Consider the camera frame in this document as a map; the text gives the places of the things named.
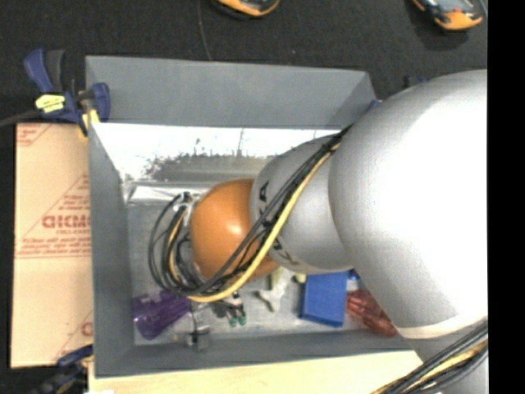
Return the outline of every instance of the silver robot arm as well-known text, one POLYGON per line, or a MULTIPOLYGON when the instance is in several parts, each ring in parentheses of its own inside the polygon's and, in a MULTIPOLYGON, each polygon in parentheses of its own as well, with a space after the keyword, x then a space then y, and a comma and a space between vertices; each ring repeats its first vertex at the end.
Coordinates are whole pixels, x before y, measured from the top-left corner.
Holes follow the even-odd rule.
MULTIPOLYGON (((406 89, 365 114, 269 253, 298 273, 355 267, 422 360, 488 316, 486 92, 487 71, 469 71, 406 89)), ((253 219, 323 142, 262 170, 253 219)), ((488 392, 488 359, 443 392, 488 392)))

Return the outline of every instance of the black cable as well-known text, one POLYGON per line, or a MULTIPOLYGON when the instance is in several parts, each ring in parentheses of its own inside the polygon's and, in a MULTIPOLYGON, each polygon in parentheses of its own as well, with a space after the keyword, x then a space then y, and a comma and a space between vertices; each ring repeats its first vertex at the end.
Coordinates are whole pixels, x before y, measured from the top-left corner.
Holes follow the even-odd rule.
POLYGON ((460 338, 446 349, 432 356, 424 364, 416 368, 398 382, 394 383, 385 391, 385 394, 405 394, 412 385, 418 383, 422 377, 428 374, 436 366, 442 364, 450 357, 457 355, 459 352, 467 350, 469 347, 477 344, 482 338, 488 335, 488 319, 480 326, 472 330, 466 336, 460 338))
POLYGON ((204 32, 202 0, 197 0, 197 18, 199 21, 200 38, 203 42, 203 47, 204 47, 204 51, 206 52, 206 57, 208 57, 208 60, 212 62, 213 61, 212 54, 210 53, 210 50, 208 47, 208 40, 206 39, 206 33, 204 32))
POLYGON ((235 261, 235 259, 239 257, 239 255, 243 252, 244 247, 253 239, 258 229, 260 228, 260 226, 265 224, 265 222, 267 221, 267 216, 270 214, 270 212, 279 203, 281 203, 281 205, 285 204, 281 201, 283 196, 294 190, 298 182, 301 182, 304 179, 304 177, 308 174, 309 171, 312 170, 312 168, 315 166, 315 164, 319 161, 320 158, 322 158, 328 151, 332 150, 332 147, 340 141, 340 139, 343 137, 343 135, 346 133, 348 129, 349 127, 346 127, 341 132, 332 135, 329 142, 324 144, 316 153, 314 153, 310 158, 308 158, 294 174, 292 174, 292 176, 287 180, 287 182, 277 192, 273 200, 268 204, 267 208, 262 213, 262 215, 259 217, 259 219, 254 223, 248 235, 241 242, 241 244, 239 245, 237 250, 234 252, 234 254, 226 261, 226 263, 221 267, 221 269, 212 278, 208 279, 199 288, 196 288, 193 291, 181 292, 181 294, 185 296, 191 296, 191 295, 199 295, 199 294, 206 293, 204 291, 212 287, 218 281, 218 279, 222 277, 224 272, 231 266, 231 264, 235 261))
MULTIPOLYGON (((148 244, 148 256, 149 256, 149 267, 150 271, 152 272, 153 279, 155 282, 159 285, 161 285, 163 288, 166 288, 170 291, 176 291, 181 296, 193 296, 193 295, 211 295, 213 293, 217 292, 218 287, 217 286, 223 286, 227 280, 230 280, 230 278, 234 277, 240 272, 239 265, 234 270, 234 272, 224 275, 225 272, 228 270, 228 268, 235 262, 235 260, 242 254, 245 254, 245 249, 247 245, 253 244, 253 239, 256 237, 258 233, 260 233, 259 229, 261 226, 267 227, 267 217, 272 213, 274 208, 281 204, 281 209, 283 209, 286 206, 286 199, 293 194, 294 189, 297 187, 297 185, 308 175, 310 171, 315 167, 315 165, 319 162, 319 160, 325 156, 326 153, 333 150, 334 146, 340 142, 342 137, 345 135, 345 133, 348 131, 349 126, 344 128, 342 131, 335 133, 331 136, 331 138, 321 146, 320 149, 318 149, 314 154, 312 154, 296 171, 291 175, 291 177, 285 182, 285 184, 279 189, 275 197, 272 199, 272 201, 268 204, 264 212, 261 214, 259 219, 254 223, 246 237, 243 239, 243 241, 240 243, 240 245, 235 250, 234 254, 222 265, 222 267, 214 274, 211 278, 209 278, 206 282, 204 282, 201 285, 198 285, 196 287, 191 287, 188 285, 185 285, 182 282, 178 282, 175 280, 175 278, 170 277, 170 273, 166 270, 168 267, 167 261, 166 261, 166 250, 168 246, 166 244, 163 247, 163 254, 162 254, 162 263, 164 264, 164 269, 162 270, 162 273, 159 273, 156 269, 156 263, 154 261, 154 241, 155 241, 155 234, 157 233, 158 226, 162 220, 162 218, 166 215, 167 211, 173 204, 176 202, 178 198, 174 198, 161 212, 161 215, 159 218, 157 218, 157 221, 155 222, 152 230, 152 234, 150 236, 150 242, 148 244)), ((167 238, 169 238, 169 235, 171 234, 170 231, 167 231, 167 238)))
POLYGON ((12 117, 3 118, 0 120, 0 127, 4 126, 10 126, 12 124, 16 124, 18 122, 23 122, 25 120, 35 120, 37 118, 41 118, 41 114, 38 111, 26 111, 22 114, 16 114, 12 117))
POLYGON ((412 386, 404 394, 436 394, 447 387, 455 385, 470 375, 489 355, 488 344, 469 360, 456 364, 451 368, 444 369, 426 381, 421 381, 412 386))

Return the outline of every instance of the black floor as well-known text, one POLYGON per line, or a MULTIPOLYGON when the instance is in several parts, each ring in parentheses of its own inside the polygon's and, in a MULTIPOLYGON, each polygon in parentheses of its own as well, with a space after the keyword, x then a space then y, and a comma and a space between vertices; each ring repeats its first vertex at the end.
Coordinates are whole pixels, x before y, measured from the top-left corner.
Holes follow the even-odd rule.
MULTIPOLYGON (((478 0, 471 0, 479 6, 478 0)), ((0 118, 36 95, 22 60, 35 48, 66 50, 64 79, 84 83, 86 54, 122 54, 367 71, 380 99, 405 76, 426 79, 487 68, 488 20, 443 34, 407 0, 282 0, 268 18, 237 21, 207 0, 0 0, 0 118)), ((0 393, 24 393, 51 369, 7 370, 13 244, 13 128, 0 130, 0 393)))

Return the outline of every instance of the yellow cable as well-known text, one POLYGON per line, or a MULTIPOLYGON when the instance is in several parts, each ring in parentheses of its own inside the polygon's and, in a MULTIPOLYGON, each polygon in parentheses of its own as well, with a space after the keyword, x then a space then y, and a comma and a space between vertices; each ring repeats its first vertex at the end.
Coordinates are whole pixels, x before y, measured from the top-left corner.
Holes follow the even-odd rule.
POLYGON ((296 190, 290 198, 290 201, 283 209, 281 216, 277 220, 275 226, 272 228, 270 234, 268 235, 268 238, 257 253, 255 259, 246 269, 246 272, 242 276, 240 276, 239 279, 235 281, 231 286, 228 286, 224 291, 218 292, 213 295, 188 296, 189 299, 194 300, 196 302, 215 302, 216 300, 222 300, 234 293, 235 291, 238 291, 239 288, 246 283, 246 281, 252 276, 258 265, 263 261, 267 252, 272 247, 275 239, 277 238, 277 235, 281 231, 282 227, 285 225, 286 219, 288 219, 288 217, 290 216, 292 208, 297 202, 297 199, 299 198, 301 192, 304 190, 304 187, 308 184, 308 182, 312 179, 313 175, 317 172, 321 165, 330 157, 331 154, 332 152, 328 152, 321 159, 319 159, 316 165, 312 168, 312 171, 310 171, 308 175, 303 179, 303 181, 297 186, 296 190))
MULTIPOLYGON (((177 223, 175 224, 175 226, 171 230, 170 239, 169 239, 170 243, 173 241, 173 238, 175 238, 175 236, 179 233, 180 224, 182 223, 182 221, 183 221, 183 219, 184 219, 184 217, 185 217, 185 215, 187 213, 188 213, 188 210, 186 210, 184 212, 184 214, 180 215, 179 220, 177 221, 177 223)), ((170 251, 169 257, 168 257, 168 260, 169 260, 168 263, 170 265, 170 273, 171 273, 171 276, 180 283, 179 276, 177 275, 177 271, 175 269, 175 266, 173 265, 172 257, 173 257, 173 250, 170 251)))
MULTIPOLYGON (((462 362, 465 362, 466 360, 470 360, 475 355, 478 355, 482 351, 482 349, 486 346, 486 344, 488 342, 489 342, 488 339, 486 339, 486 340, 476 344, 475 346, 471 347, 470 349, 468 349, 468 350, 466 350, 464 352, 458 353, 455 356, 452 356, 450 359, 446 360, 442 364, 439 364, 435 368, 429 370, 428 373, 423 375, 414 384, 416 384, 416 383, 423 383, 423 382, 427 381, 428 379, 432 378, 434 375, 436 375, 439 372, 442 372, 442 371, 445 371, 447 369, 450 369, 450 368, 452 368, 453 366, 455 366, 457 364, 461 364, 462 362)), ((388 383, 385 386, 383 386, 381 388, 378 388, 376 391, 372 392, 371 394, 382 394, 383 392, 386 392, 386 390, 388 390, 392 385, 394 385, 395 383, 397 383, 401 379, 402 378, 396 379, 395 381, 392 381, 391 383, 388 383)))

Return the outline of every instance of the red object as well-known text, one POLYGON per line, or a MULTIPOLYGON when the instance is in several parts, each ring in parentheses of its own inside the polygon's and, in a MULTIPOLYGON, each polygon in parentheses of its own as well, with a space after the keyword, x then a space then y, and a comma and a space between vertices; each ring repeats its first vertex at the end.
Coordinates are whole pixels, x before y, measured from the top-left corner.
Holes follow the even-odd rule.
POLYGON ((372 331, 386 337, 393 337, 397 330, 369 291, 357 289, 346 298, 346 312, 366 325, 372 331))

